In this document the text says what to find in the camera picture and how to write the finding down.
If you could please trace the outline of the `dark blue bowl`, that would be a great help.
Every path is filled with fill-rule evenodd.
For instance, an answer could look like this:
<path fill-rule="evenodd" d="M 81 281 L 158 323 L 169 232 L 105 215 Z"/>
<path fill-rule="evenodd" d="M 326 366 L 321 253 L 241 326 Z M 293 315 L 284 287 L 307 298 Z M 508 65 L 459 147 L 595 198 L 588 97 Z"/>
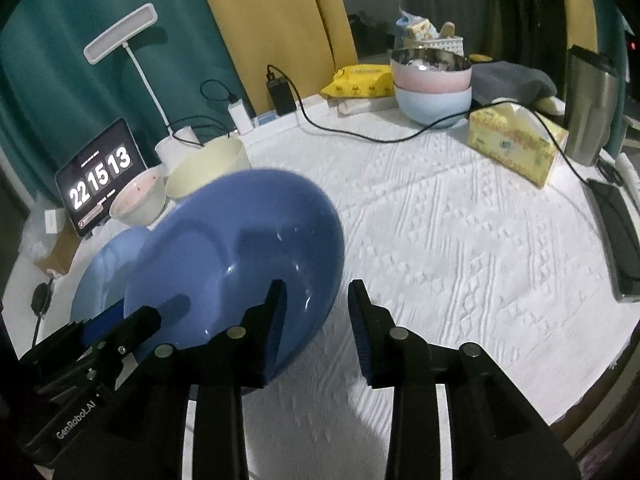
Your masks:
<path fill-rule="evenodd" d="M 178 203 L 138 252 L 124 312 L 153 307 L 163 324 L 134 356 L 143 360 L 158 344 L 205 344 L 281 280 L 288 306 L 272 372 L 279 376 L 326 322 L 344 260 L 338 213 L 311 180 L 277 169 L 213 180 Z"/>

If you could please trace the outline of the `cream yellow bowl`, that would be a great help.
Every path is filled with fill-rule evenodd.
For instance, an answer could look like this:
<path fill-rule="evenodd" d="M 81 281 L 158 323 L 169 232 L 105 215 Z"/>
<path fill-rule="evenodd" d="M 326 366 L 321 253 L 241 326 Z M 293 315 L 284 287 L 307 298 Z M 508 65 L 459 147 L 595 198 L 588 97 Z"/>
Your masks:
<path fill-rule="evenodd" d="M 213 180 L 250 168 L 243 142 L 220 136 L 180 162 L 166 180 L 165 193 L 174 202 L 180 202 Z"/>

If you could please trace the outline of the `black round puck device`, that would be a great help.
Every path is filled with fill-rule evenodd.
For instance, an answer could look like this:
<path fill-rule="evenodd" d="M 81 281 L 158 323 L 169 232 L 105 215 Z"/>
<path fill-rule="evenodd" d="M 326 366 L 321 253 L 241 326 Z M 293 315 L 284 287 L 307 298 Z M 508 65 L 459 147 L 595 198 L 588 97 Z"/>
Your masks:
<path fill-rule="evenodd" d="M 42 282 L 34 289 L 30 307 L 32 308 L 32 313 L 37 318 L 42 318 L 43 315 L 47 313 L 51 302 L 52 292 L 53 280 Z"/>

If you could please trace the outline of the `cardboard box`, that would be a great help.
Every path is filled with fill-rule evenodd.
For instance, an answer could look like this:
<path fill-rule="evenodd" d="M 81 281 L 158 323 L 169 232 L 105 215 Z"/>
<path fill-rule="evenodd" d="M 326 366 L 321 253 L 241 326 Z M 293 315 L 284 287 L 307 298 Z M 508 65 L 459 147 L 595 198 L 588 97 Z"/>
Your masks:
<path fill-rule="evenodd" d="M 48 275 L 66 275 L 70 270 L 80 242 L 81 238 L 77 235 L 74 227 L 67 223 L 63 231 L 58 233 L 50 255 L 38 259 L 35 266 Z"/>

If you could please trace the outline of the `small white box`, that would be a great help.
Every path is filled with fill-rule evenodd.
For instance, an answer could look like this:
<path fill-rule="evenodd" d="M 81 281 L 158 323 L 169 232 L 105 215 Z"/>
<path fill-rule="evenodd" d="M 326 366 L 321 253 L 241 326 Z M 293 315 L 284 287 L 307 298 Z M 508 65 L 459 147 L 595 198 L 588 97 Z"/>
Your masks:
<path fill-rule="evenodd" d="M 66 211 L 63 208 L 46 209 L 43 213 L 44 230 L 47 234 L 61 233 L 66 225 Z"/>

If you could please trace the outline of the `clear plastic bag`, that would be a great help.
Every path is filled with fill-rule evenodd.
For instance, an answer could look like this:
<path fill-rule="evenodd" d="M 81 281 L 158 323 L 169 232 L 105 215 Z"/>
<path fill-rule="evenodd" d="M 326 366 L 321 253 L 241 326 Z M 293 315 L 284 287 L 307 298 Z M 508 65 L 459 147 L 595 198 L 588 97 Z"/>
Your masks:
<path fill-rule="evenodd" d="M 56 242 L 54 234 L 46 230 L 46 217 L 42 209 L 34 209 L 24 224 L 18 252 L 32 262 L 51 255 Z"/>

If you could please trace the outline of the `pink strawberry bowl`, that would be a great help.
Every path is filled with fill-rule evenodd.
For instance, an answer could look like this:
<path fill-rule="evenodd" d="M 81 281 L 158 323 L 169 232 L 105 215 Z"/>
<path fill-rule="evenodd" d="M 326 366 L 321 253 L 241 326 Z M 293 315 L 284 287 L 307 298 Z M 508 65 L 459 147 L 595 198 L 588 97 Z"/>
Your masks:
<path fill-rule="evenodd" d="M 166 200 L 163 167 L 145 169 L 115 196 L 110 217 L 127 226 L 149 226 L 164 210 Z"/>

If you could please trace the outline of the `white desk lamp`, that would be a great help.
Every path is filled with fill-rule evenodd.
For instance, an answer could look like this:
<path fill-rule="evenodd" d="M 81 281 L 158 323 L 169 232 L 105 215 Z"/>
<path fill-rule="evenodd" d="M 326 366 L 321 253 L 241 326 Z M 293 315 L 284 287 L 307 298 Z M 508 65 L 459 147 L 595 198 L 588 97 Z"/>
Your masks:
<path fill-rule="evenodd" d="M 116 50 L 124 50 L 127 53 L 165 128 L 165 136 L 155 144 L 154 151 L 160 160 L 160 166 L 163 167 L 164 177 L 168 178 L 183 159 L 199 150 L 203 144 L 198 140 L 193 128 L 186 123 L 186 119 L 173 122 L 169 120 L 137 55 L 130 47 L 131 39 L 155 25 L 157 20 L 158 15 L 154 4 L 150 2 L 142 4 L 100 32 L 96 38 L 85 45 L 82 53 L 90 65 L 98 64 Z"/>

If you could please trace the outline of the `teal curtain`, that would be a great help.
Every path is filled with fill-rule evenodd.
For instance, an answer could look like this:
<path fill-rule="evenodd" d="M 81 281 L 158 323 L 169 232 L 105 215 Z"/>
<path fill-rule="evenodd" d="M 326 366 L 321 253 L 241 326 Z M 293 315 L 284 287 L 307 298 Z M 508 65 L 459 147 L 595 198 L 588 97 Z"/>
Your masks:
<path fill-rule="evenodd" d="M 244 94 L 206 0 L 20 0 L 1 32 L 1 148 L 31 196 L 117 119 L 143 159 L 169 127 L 204 138 Z"/>

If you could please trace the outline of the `light blue stacked bowl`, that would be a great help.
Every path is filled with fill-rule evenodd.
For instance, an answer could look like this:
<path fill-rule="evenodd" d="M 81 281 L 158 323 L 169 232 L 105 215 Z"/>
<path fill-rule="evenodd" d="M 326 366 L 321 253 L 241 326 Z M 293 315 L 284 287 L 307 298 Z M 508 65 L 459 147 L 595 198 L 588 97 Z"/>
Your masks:
<path fill-rule="evenodd" d="M 400 110 L 414 122 L 447 128 L 469 111 L 472 88 L 451 93 L 424 93 L 395 87 L 395 96 Z"/>

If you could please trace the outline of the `yellow wipes pack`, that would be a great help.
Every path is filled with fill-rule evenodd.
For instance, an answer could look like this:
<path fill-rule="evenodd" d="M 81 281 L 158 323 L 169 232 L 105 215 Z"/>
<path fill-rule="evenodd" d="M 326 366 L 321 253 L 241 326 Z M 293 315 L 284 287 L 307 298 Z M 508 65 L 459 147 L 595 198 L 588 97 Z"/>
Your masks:
<path fill-rule="evenodd" d="M 392 70 L 384 64 L 349 65 L 338 70 L 320 93 L 335 99 L 377 99 L 395 94 Z"/>

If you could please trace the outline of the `grey cloth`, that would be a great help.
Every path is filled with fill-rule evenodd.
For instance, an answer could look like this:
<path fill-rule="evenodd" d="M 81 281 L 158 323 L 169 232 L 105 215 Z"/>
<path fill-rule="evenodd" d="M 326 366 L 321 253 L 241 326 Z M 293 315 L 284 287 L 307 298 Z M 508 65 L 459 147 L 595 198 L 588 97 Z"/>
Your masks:
<path fill-rule="evenodd" d="M 471 86 L 472 98 L 480 105 L 495 99 L 532 105 L 558 93 L 555 83 L 542 70 L 504 61 L 474 64 Z"/>

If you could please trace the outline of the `yellow curtain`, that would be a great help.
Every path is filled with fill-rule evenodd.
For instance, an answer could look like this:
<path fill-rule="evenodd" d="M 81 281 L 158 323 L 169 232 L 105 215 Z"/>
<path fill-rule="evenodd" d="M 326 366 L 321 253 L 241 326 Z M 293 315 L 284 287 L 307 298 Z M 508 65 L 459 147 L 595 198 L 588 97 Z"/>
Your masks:
<path fill-rule="evenodd" d="M 300 95 L 319 93 L 358 61 L 343 0 L 207 0 L 233 65 L 258 114 L 270 110 L 269 64 Z"/>

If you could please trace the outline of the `steel inner bowl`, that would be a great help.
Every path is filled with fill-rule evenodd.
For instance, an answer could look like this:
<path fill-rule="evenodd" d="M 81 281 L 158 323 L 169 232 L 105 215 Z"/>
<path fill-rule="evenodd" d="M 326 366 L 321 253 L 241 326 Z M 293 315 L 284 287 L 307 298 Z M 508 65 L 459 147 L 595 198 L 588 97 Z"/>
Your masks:
<path fill-rule="evenodd" d="M 402 48 L 393 50 L 390 58 L 396 63 L 409 65 L 420 61 L 422 64 L 436 66 L 445 72 L 468 70 L 472 63 L 462 55 L 442 49 Z"/>

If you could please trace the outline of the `white basket container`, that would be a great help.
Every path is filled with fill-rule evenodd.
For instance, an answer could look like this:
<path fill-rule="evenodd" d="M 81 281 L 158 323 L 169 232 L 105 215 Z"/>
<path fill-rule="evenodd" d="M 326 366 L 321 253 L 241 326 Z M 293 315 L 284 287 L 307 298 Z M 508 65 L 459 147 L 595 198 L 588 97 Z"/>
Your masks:
<path fill-rule="evenodd" d="M 401 10 L 395 26 L 395 49 L 432 48 L 464 55 L 463 38 L 457 35 L 453 22 L 437 28 L 428 18 Z"/>

